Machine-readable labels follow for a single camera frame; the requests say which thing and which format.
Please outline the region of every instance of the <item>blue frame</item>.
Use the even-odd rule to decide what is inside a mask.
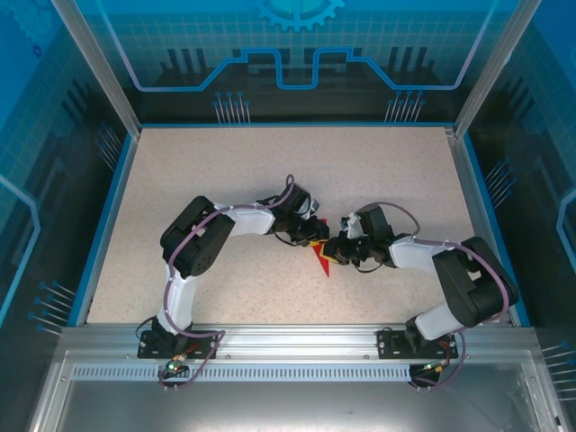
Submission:
[[[128,134],[124,141],[124,145],[122,146],[118,164],[114,170],[114,176],[112,177],[108,195],[106,195],[106,201],[102,208],[102,215],[98,221],[96,233],[94,234],[94,240],[90,247],[90,252],[88,253],[88,259],[84,266],[84,272],[80,279],[76,298],[72,304],[72,311],[68,316],[67,324],[71,327],[81,326],[84,324],[83,321],[88,313],[88,308],[94,296],[100,272],[102,271],[104,258],[106,256],[106,251],[108,250],[108,245],[110,244],[110,238],[112,237],[114,223],[116,222],[120,203],[122,202],[122,196],[124,195],[124,190],[128,183],[128,177],[130,175],[137,146],[138,141]]]
[[[470,158],[470,162],[472,164],[472,171],[474,172],[474,176],[476,177],[476,183],[478,184],[478,188],[480,189],[480,194],[482,198],[482,202],[484,204],[484,208],[486,209],[486,214],[488,215],[488,223],[490,224],[490,229],[494,234],[494,238],[496,240],[496,249],[500,255],[500,261],[502,262],[502,266],[508,272],[514,284],[518,285],[518,281],[516,276],[514,275],[514,270],[512,269],[512,262],[510,261],[510,256],[508,255],[508,251],[506,250],[506,246],[504,245],[504,238],[502,237],[502,232],[500,231],[500,225],[498,224],[498,220],[496,219],[496,212],[494,211],[494,207],[490,201],[490,196],[488,194],[488,188],[486,187],[486,183],[484,183],[484,177],[482,175],[482,171],[480,170],[480,164],[478,163],[478,158],[476,157],[476,152],[474,152],[474,147],[472,141],[470,140],[470,136],[468,132],[464,134],[463,137],[464,148],[466,153]],[[526,306],[524,304],[524,300],[522,299],[522,293],[520,293],[520,298],[518,303],[514,306],[516,308],[516,313],[518,315],[518,319],[520,321],[520,325],[522,327],[529,327],[530,326],[530,318],[528,317]]]
[[[214,128],[218,127],[219,125],[214,124],[193,124],[193,123],[183,123],[183,124],[174,124],[174,123],[147,123],[143,124],[143,128],[174,128],[174,127],[181,127],[181,128]],[[221,127],[278,127],[278,126],[419,126],[419,127],[426,127],[426,126],[445,126],[445,127],[453,127],[453,123],[384,123],[384,122],[342,122],[342,123],[334,123],[334,122],[317,122],[317,123],[251,123],[251,124],[237,124],[237,125],[221,125]],[[514,275],[514,271],[512,269],[512,263],[510,262],[510,258],[508,255],[508,251],[506,250],[506,246],[504,245],[504,240],[502,238],[502,233],[500,231],[500,226],[498,225],[496,219],[496,213],[492,207],[490,197],[488,195],[488,189],[486,188],[486,184],[484,183],[484,178],[482,176],[482,171],[480,170],[480,164],[478,163],[478,158],[476,157],[476,153],[474,152],[472,142],[470,137],[466,133],[463,137],[464,149],[471,160],[472,164],[472,171],[474,173],[474,177],[476,178],[476,182],[478,183],[482,203],[484,208],[486,209],[486,213],[488,214],[488,220],[490,224],[490,228],[494,234],[494,238],[496,239],[496,248],[499,251],[500,259],[502,265],[506,269],[506,271],[510,274],[514,283],[517,283],[516,276]],[[88,255],[88,259],[86,261],[85,269],[82,274],[82,279],[80,281],[80,285],[78,286],[78,292],[76,294],[76,299],[72,306],[72,311],[70,312],[70,316],[68,318],[67,324],[69,326],[79,326],[83,323],[81,322],[87,312],[88,306],[92,297],[94,295],[95,287],[98,282],[98,278],[100,275],[100,271],[102,270],[102,265],[104,263],[104,257],[106,254],[106,250],[110,243],[110,238],[112,236],[113,225],[116,222],[116,217],[118,216],[118,210],[120,209],[120,203],[122,201],[122,196],[124,194],[124,190],[126,188],[126,184],[128,182],[128,176],[130,174],[132,162],[134,160],[135,152],[136,152],[137,142],[129,136],[122,148],[122,152],[120,155],[120,160],[118,162],[118,166],[114,172],[114,177],[112,179],[112,183],[110,185],[110,191],[108,192],[108,196],[106,197],[106,202],[103,207],[102,216],[98,223],[98,227],[96,229],[96,233],[94,235],[94,242],[92,247],[90,248],[90,253]],[[527,315],[526,306],[522,299],[522,295],[520,294],[520,299],[518,303],[514,306],[516,308],[517,316],[520,321],[520,325],[523,327],[530,326],[530,320]]]

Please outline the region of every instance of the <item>enclosure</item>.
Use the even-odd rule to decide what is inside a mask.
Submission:
[[[572,430],[574,16],[561,0],[0,2],[3,428]],[[166,360],[138,358],[134,332],[165,309],[162,233],[197,195],[254,203],[288,174],[332,237],[388,201],[424,239],[487,241],[520,300],[465,352],[455,339],[450,386],[412,388],[430,359],[381,359],[376,338],[444,299],[435,274],[327,277],[274,236],[227,241],[193,304],[194,329],[226,335],[190,388],[158,386]]]

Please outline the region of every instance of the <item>robotic arm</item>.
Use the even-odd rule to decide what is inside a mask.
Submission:
[[[396,204],[383,204],[403,210]],[[497,315],[507,309],[505,300],[507,305],[518,301],[518,288],[481,238],[472,237],[461,244],[419,240],[415,237],[418,223],[414,233],[395,235],[379,203],[350,213],[342,218],[341,226],[338,237],[323,245],[322,255],[331,262],[352,264],[361,273],[369,273],[359,266],[373,258],[378,264],[373,270],[388,266],[437,274],[445,301],[406,323],[405,339],[415,354],[448,333],[474,327]],[[483,264],[465,251],[472,251]],[[487,267],[503,282],[506,299]]]
[[[194,198],[160,240],[162,257],[166,261],[166,280],[171,282],[166,311],[174,325],[168,322],[163,305],[152,320],[152,330],[159,339],[156,346],[159,343],[166,356],[172,356],[184,352],[192,342],[179,335],[176,328],[190,331],[194,295],[200,276],[214,264],[228,238],[244,234],[278,236],[278,233],[285,233],[290,240],[282,239],[282,242],[291,246],[308,246],[326,241],[329,228],[315,216],[319,207],[310,193],[298,184],[288,184],[280,195],[251,205],[234,207],[213,203],[204,196]],[[176,255],[175,274],[171,278],[169,259],[186,236],[211,214],[225,208],[229,210],[213,217]]]
[[[406,212],[417,229],[411,234],[395,234],[380,204]],[[338,236],[329,238],[328,226],[315,215],[319,206],[310,193],[294,183],[288,184],[280,195],[251,205],[228,207],[203,196],[194,198],[160,240],[170,290],[167,304],[153,317],[151,332],[142,334],[139,357],[166,358],[193,353],[197,358],[205,358],[206,346],[195,351],[199,339],[191,340],[179,334],[178,329],[190,332],[200,276],[210,269],[229,237],[243,234],[284,233],[290,240],[281,241],[291,246],[322,243],[321,254],[327,260],[339,265],[352,264],[361,273],[370,273],[380,266],[436,273],[445,301],[409,319],[401,337],[391,338],[402,353],[426,358],[427,349],[441,338],[458,329],[474,327],[518,301],[518,288],[481,238],[469,238],[461,244],[420,240],[416,238],[419,232],[416,219],[389,202],[368,204],[350,213],[342,218]],[[184,244],[199,226],[203,228]],[[171,274],[167,263],[177,250]],[[360,265],[369,259],[378,267],[361,269]]]

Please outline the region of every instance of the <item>transparent acrylic wall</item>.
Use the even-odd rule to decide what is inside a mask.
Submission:
[[[453,122],[518,0],[80,0],[142,122]]]
[[[0,52],[0,419],[16,431],[33,412],[126,130],[50,2],[0,2]]]
[[[576,423],[576,4],[543,0],[470,129],[486,198]]]

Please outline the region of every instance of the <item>black bracket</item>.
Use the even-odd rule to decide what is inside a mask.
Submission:
[[[444,360],[446,351],[439,345],[446,342],[450,346],[450,359],[458,358],[458,348],[453,335],[444,335],[422,346],[417,353],[412,349],[406,339],[404,330],[384,330],[376,332],[376,345],[378,346],[378,358],[381,360]]]
[[[205,334],[206,331],[190,331],[196,335]],[[177,346],[168,344],[154,330],[146,330],[140,336],[140,343],[138,347],[138,358],[164,358],[170,359],[182,353],[187,353],[187,359],[201,359],[206,358],[213,344],[216,343],[216,337],[183,337],[178,340]],[[211,358],[216,358],[216,351]]]

